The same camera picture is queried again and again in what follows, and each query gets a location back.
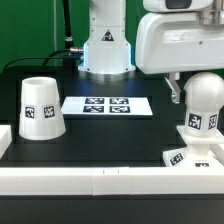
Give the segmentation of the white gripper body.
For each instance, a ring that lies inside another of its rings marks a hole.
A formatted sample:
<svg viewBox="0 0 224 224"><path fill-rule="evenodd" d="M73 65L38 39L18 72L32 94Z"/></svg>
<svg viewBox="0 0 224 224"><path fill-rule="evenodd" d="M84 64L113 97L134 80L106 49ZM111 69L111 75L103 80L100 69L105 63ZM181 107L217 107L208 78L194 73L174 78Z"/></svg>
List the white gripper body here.
<svg viewBox="0 0 224 224"><path fill-rule="evenodd" d="M224 0L143 0L136 37L145 74L224 68Z"/></svg>

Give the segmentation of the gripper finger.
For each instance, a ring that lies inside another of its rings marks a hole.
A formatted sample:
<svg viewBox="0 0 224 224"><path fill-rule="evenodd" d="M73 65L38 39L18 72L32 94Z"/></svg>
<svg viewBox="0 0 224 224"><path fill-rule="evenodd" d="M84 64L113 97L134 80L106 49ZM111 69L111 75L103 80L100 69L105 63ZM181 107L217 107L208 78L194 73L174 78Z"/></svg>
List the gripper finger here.
<svg viewBox="0 0 224 224"><path fill-rule="evenodd" d="M180 102L181 89L177 83L179 79L180 79L179 72L170 72L165 76L165 80L172 91L171 99L175 104L178 104Z"/></svg>

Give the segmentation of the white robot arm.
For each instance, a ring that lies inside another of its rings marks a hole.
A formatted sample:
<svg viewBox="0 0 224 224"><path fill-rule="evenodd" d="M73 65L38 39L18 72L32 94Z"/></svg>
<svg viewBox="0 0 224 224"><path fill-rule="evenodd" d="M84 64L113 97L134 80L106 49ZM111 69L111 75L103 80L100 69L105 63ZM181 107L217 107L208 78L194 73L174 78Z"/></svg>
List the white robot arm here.
<svg viewBox="0 0 224 224"><path fill-rule="evenodd" d="M136 68L168 75L172 100L186 71L224 68L224 0L143 0L136 44L125 38L125 0L89 0L90 36L79 69L112 80Z"/></svg>

